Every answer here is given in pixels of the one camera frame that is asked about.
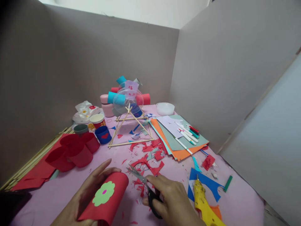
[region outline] scissors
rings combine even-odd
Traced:
[[[149,204],[150,204],[150,208],[151,208],[151,210],[152,210],[152,212],[153,212],[153,214],[158,218],[158,219],[162,219],[162,217],[156,212],[156,210],[155,210],[155,208],[154,208],[154,206],[153,206],[153,199],[156,199],[156,200],[158,200],[158,201],[160,201],[160,202],[163,202],[161,199],[160,199],[160,192],[157,190],[157,189],[155,189],[155,192],[153,192],[151,189],[150,189],[150,187],[147,185],[147,179],[144,177],[144,176],[142,176],[134,167],[132,167],[131,165],[130,165],[130,167],[131,167],[131,169],[130,168],[127,168],[134,176],[136,176],[139,180],[141,180],[144,184],[145,184],[145,186],[146,186],[146,188],[147,188],[147,190],[148,190],[148,202],[149,202]]]

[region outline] hand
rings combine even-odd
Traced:
[[[101,187],[107,176],[113,172],[121,172],[121,169],[116,167],[106,169],[111,161],[112,159],[105,161],[88,176],[80,189],[75,193],[70,202],[57,216],[51,226],[97,225],[97,221],[94,220],[77,221],[77,219],[93,199],[95,193]]]
[[[147,180],[161,192],[164,201],[153,200],[153,206],[169,226],[206,226],[195,213],[187,197],[182,183],[169,180],[159,175],[146,176]],[[149,206],[148,198],[143,199],[143,205]]]

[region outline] black scissors handle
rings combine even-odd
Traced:
[[[153,199],[156,199],[160,202],[163,202],[161,199],[160,199],[160,194],[155,194],[151,189],[148,190],[148,202],[150,204],[150,208],[151,208],[151,211],[153,212],[153,214],[158,218],[158,219],[162,219],[162,217],[156,212],[154,206],[153,206]]]

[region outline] green paper flower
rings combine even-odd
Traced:
[[[100,189],[95,193],[95,197],[92,200],[94,206],[99,206],[100,204],[105,204],[111,196],[114,194],[115,184],[111,181],[104,183]]]

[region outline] orange paper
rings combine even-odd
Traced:
[[[151,123],[153,124],[153,126],[156,128],[156,130],[158,131],[158,133],[160,134],[160,136],[163,138],[163,140],[165,141],[165,143],[167,144],[168,148],[170,149],[170,151],[172,152],[173,156],[177,158],[178,161],[181,161],[187,157],[190,156],[190,154],[188,153],[188,151],[186,151],[185,149],[180,150],[180,151],[173,151],[170,146],[169,143],[167,142],[167,139],[164,136],[163,131],[160,128],[160,125],[158,123],[158,121],[156,119],[152,119]],[[194,148],[190,148],[189,150],[192,153],[196,153],[198,150],[202,149],[203,147],[205,147],[207,144],[201,145],[201,146],[197,146]]]

